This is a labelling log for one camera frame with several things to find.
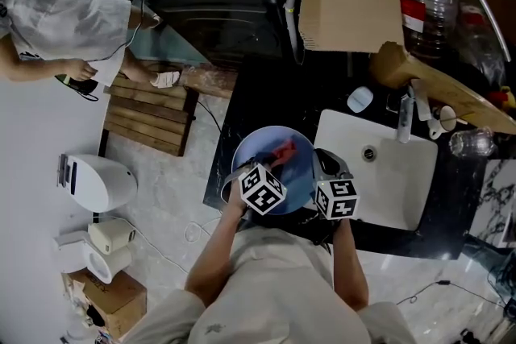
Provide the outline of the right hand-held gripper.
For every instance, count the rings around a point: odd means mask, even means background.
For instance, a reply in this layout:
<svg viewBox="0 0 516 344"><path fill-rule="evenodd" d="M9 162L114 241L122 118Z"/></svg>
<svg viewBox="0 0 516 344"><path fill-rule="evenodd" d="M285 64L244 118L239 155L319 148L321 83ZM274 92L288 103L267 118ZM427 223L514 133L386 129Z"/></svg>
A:
<svg viewBox="0 0 516 344"><path fill-rule="evenodd" d="M318 211L326 220L353 218L360 194L347 163L331 151L315 148L312 168Z"/></svg>

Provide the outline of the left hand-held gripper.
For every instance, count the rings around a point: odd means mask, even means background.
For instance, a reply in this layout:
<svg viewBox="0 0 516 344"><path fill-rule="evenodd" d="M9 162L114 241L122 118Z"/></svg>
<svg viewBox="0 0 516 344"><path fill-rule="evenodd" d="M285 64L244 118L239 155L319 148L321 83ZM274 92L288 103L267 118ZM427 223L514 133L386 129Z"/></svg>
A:
<svg viewBox="0 0 516 344"><path fill-rule="evenodd" d="M264 216L274 211L286 199L287 188L280 182L285 165L278 162L276 151L259 152L242 163L226 177L220 197L228 202L233 182L247 207Z"/></svg>

